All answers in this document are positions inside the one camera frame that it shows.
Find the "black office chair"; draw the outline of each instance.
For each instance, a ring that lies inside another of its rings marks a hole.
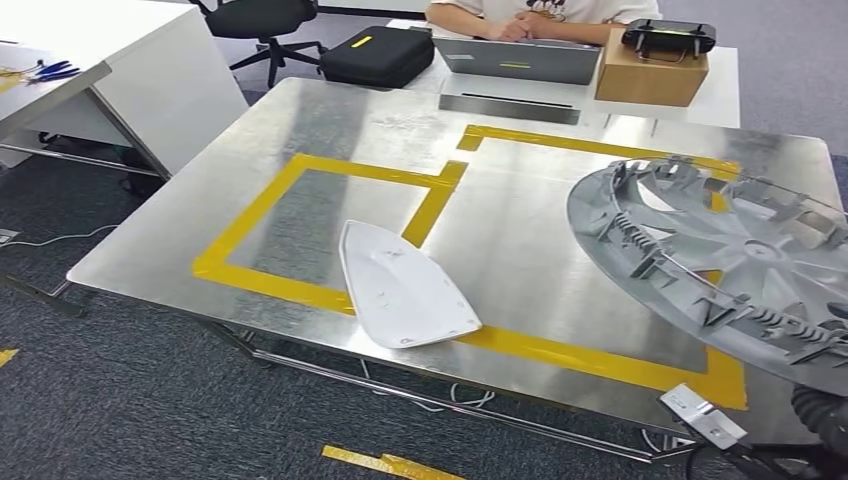
[[[236,70],[265,59],[271,60],[268,71],[268,88],[274,86],[277,69],[286,66],[286,58],[318,65],[317,58],[304,55],[298,50],[315,47],[318,53],[327,51],[320,42],[303,42],[280,45],[278,35],[292,33],[303,22],[318,15],[318,0],[218,0],[218,8],[209,10],[201,0],[189,0],[197,5],[206,17],[206,24],[212,35],[222,38],[255,38],[268,44],[267,49],[230,65]]]

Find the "gray laptop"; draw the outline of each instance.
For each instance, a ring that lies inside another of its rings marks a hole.
[[[588,85],[601,48],[557,40],[522,43],[433,37],[452,72]]]

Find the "yellow label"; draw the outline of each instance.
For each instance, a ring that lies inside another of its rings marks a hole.
[[[368,35],[367,37],[362,38],[362,39],[358,40],[356,43],[354,43],[353,45],[351,45],[350,48],[359,48],[359,47],[365,45],[366,43],[370,42],[372,38],[374,38],[374,37],[372,37],[371,35]]]

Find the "floor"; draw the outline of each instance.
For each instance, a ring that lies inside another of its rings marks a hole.
[[[829,57],[842,0],[661,0],[667,17],[719,28],[740,47],[743,126],[825,138],[848,152],[848,66]],[[385,19],[322,15],[291,36],[334,45]],[[221,42],[228,60],[252,42]],[[283,75],[315,76],[297,62]],[[246,96],[265,90],[265,66],[238,74]],[[836,159],[840,185],[848,160]],[[122,175],[40,158],[0,172],[0,228],[44,241],[120,223],[138,205]],[[0,269],[42,287],[55,285],[102,235],[43,248],[0,249]],[[53,314],[0,288],[0,468],[10,479],[396,478],[321,456],[324,445],[383,453],[471,479],[681,478],[680,465],[645,466],[450,412],[301,374],[260,369],[189,318],[111,296],[71,289],[88,308],[82,320]],[[349,372],[356,361],[291,344],[283,353]],[[373,367],[376,378],[445,396],[448,386]],[[498,397],[487,408],[641,447],[635,430],[593,415]],[[705,455],[698,479],[741,478]]]

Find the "blue-handled scissors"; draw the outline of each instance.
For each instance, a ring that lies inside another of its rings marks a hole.
[[[72,68],[70,70],[65,70],[64,72],[52,73],[52,74],[49,74],[49,75],[42,75],[42,74],[39,73],[32,80],[30,80],[29,83],[43,83],[43,82],[50,82],[50,81],[53,81],[53,80],[61,80],[63,78],[71,78],[71,77],[74,77],[76,75],[79,75],[79,73],[80,73],[79,68]]]
[[[67,60],[62,60],[61,62],[54,63],[53,65],[43,67],[41,70],[38,71],[36,75],[51,75],[53,73],[59,73],[62,70],[65,70],[66,68],[70,68],[70,66],[71,62]]]

